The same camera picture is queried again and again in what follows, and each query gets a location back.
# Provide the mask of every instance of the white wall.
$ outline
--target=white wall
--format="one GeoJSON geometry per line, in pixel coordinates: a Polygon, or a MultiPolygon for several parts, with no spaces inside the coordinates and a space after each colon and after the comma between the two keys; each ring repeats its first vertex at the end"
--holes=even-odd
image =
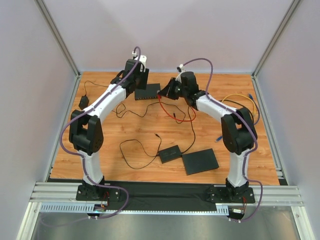
{"type": "Polygon", "coordinates": [[[304,0],[267,59],[258,82],[283,167],[297,185],[320,239],[320,1],[304,0]]]}
{"type": "Polygon", "coordinates": [[[33,0],[0,2],[1,239],[16,238],[75,76],[33,0]]]}
{"type": "MultiPolygon", "coordinates": [[[[45,0],[81,71],[120,70],[139,45],[152,71],[198,57],[252,72],[292,0],[45,0]]],[[[206,62],[194,69],[208,72],[206,62]]]]}

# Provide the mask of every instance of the power adapter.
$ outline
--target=power adapter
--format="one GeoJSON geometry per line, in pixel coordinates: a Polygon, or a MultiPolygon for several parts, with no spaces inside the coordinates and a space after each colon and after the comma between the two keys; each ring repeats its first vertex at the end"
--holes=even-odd
{"type": "Polygon", "coordinates": [[[178,145],[168,147],[158,152],[162,164],[180,158],[182,153],[178,145]]]}
{"type": "Polygon", "coordinates": [[[79,108],[83,110],[86,107],[88,107],[88,105],[89,105],[89,98],[87,97],[87,95],[82,96],[79,102],[79,108]]]}

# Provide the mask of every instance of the wall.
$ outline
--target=wall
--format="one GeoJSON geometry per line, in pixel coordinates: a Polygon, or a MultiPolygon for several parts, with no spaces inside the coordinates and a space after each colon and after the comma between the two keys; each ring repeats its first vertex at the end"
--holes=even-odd
{"type": "Polygon", "coordinates": [[[33,0],[0,2],[0,224],[13,240],[43,181],[75,76],[33,0]]]}
{"type": "Polygon", "coordinates": [[[320,239],[320,2],[304,0],[258,75],[289,183],[320,239]]]}
{"type": "MultiPolygon", "coordinates": [[[[134,46],[152,71],[193,58],[252,72],[292,0],[45,0],[81,71],[123,69],[134,46]]],[[[193,70],[208,72],[206,62],[193,70]]]]}

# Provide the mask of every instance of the wooden table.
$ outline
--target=wooden table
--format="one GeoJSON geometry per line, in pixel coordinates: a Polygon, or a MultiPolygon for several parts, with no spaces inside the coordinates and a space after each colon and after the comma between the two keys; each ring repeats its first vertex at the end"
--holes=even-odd
{"type": "MultiPolygon", "coordinates": [[[[85,81],[92,81],[96,84],[108,86],[115,77],[115,72],[85,72],[81,78],[78,91],[73,103],[72,111],[79,109],[78,104],[81,96],[85,94],[85,81]]],[[[160,83],[163,88],[176,73],[150,73],[148,83],[160,83]]],[[[200,89],[205,89],[209,74],[196,74],[197,83],[200,89]]],[[[85,84],[90,104],[93,103],[105,90],[103,86],[96,86],[90,82],[85,84]]],[[[256,99],[250,75],[244,74],[215,74],[209,87],[209,93],[218,100],[229,94],[251,93],[256,99]]],[[[233,96],[231,100],[242,103],[251,111],[252,103],[242,97],[233,96]]],[[[135,101],[134,94],[131,94],[123,103],[127,110],[143,115],[147,105],[158,100],[135,101]]],[[[176,104],[181,110],[187,113],[188,106],[184,99],[170,100],[162,98],[164,103],[176,104]]],[[[183,114],[174,106],[165,106],[167,111],[176,114],[177,118],[183,118],[183,114]]],[[[171,183],[216,183],[224,184],[229,172],[229,152],[223,141],[215,142],[222,134],[221,125],[216,120],[203,112],[196,112],[196,119],[193,121],[196,140],[188,153],[212,148],[217,158],[219,168],[206,172],[186,175],[182,158],[162,164],[157,157],[149,166],[134,170],[128,167],[121,155],[119,144],[128,139],[138,139],[149,155],[155,155],[159,145],[159,138],[162,138],[161,149],[179,145],[181,151],[187,149],[194,138],[190,122],[177,124],[168,117],[159,104],[149,107],[145,117],[138,117],[127,112],[123,118],[116,117],[111,112],[105,119],[102,128],[104,143],[100,149],[100,165],[106,180],[110,181],[146,181],[146,182],[171,182],[171,183]]],[[[248,176],[251,179],[260,180],[264,185],[279,185],[275,164],[272,158],[269,142],[262,119],[255,126],[258,134],[258,150],[250,155],[248,176]]],[[[68,141],[69,131],[63,135],[65,146],[72,150],[73,146],[68,141]]],[[[135,168],[142,167],[152,160],[146,156],[140,144],[136,141],[126,142],[122,145],[126,159],[135,168]]],[[[65,153],[61,148],[51,172],[51,178],[81,179],[83,170],[81,160],[77,156],[65,153]]]]}

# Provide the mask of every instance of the metal frame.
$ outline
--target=metal frame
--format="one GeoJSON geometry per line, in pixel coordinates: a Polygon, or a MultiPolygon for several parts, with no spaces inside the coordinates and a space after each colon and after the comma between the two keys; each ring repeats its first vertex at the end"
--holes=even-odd
{"type": "MultiPolygon", "coordinates": [[[[50,12],[44,3],[44,0],[34,0],[36,5],[39,7],[44,19],[46,20],[48,27],[50,28],[54,38],[56,39],[58,45],[60,46],[64,56],[66,57],[68,63],[70,64],[70,67],[73,69],[76,80],[74,83],[74,88],[70,97],[70,101],[68,104],[68,108],[64,117],[63,124],[68,119],[69,113],[71,111],[74,98],[76,96],[76,92],[79,86],[80,82],[80,72],[70,55],[70,52],[68,51],[67,46],[65,45],[54,21],[53,18],[50,15],[50,12]]],[[[281,155],[279,153],[277,140],[275,139],[274,131],[272,129],[271,124],[268,121],[268,113],[265,108],[264,100],[261,96],[261,90],[258,82],[257,75],[259,74],[260,70],[262,69],[264,63],[266,62],[268,56],[274,49],[274,46],[276,45],[277,41],[279,40],[280,36],[282,35],[284,29],[288,25],[288,22],[292,18],[295,10],[299,6],[301,0],[292,0],[291,5],[289,9],[287,10],[285,16],[283,17],[279,27],[277,28],[275,34],[273,35],[270,43],[268,44],[264,54],[262,55],[259,63],[257,64],[255,70],[252,73],[252,83],[254,86],[254,90],[256,92],[257,100],[260,106],[261,115],[263,118],[264,126],[266,129],[267,137],[269,139],[270,148],[272,151],[272,156],[275,161],[277,175],[279,178],[284,178],[286,174],[284,174],[282,163],[281,163],[281,155]]],[[[58,152],[59,148],[59,142],[58,138],[56,141],[56,145],[54,146],[54,149],[52,150],[52,153],[50,155],[51,158],[51,164],[47,171],[47,178],[50,175],[52,165],[55,162],[55,158],[58,152]]],[[[37,182],[35,184],[34,190],[32,192],[30,202],[28,204],[25,216],[23,218],[19,233],[18,233],[18,240],[22,239],[31,239],[33,230],[36,225],[36,220],[38,217],[38,213],[41,210],[42,204],[50,205],[50,203],[54,204],[62,204],[62,205],[70,205],[70,204],[84,204],[83,202],[76,201],[76,194],[78,189],[79,183],[67,183],[67,182],[37,182]]],[[[252,186],[254,195],[256,198],[256,201],[260,197],[260,187],[259,186],[252,186]]],[[[94,204],[96,202],[86,202],[85,204],[94,204]]],[[[231,206],[233,204],[226,204],[226,203],[220,203],[217,204],[218,206],[225,207],[225,206],[231,206]]],[[[302,201],[300,192],[298,187],[296,186],[263,186],[263,198],[262,198],[262,206],[291,206],[292,213],[294,215],[294,220],[300,235],[301,239],[306,240],[313,240],[315,239],[315,236],[313,234],[313,231],[310,226],[310,222],[308,219],[308,216],[306,214],[306,210],[304,207],[304,203],[302,201]]],[[[140,214],[148,214],[147,211],[145,212],[137,212],[140,214]]],[[[181,214],[178,212],[165,212],[164,214],[181,214]]],[[[205,212],[186,212],[183,214],[206,214],[205,212]]]]}

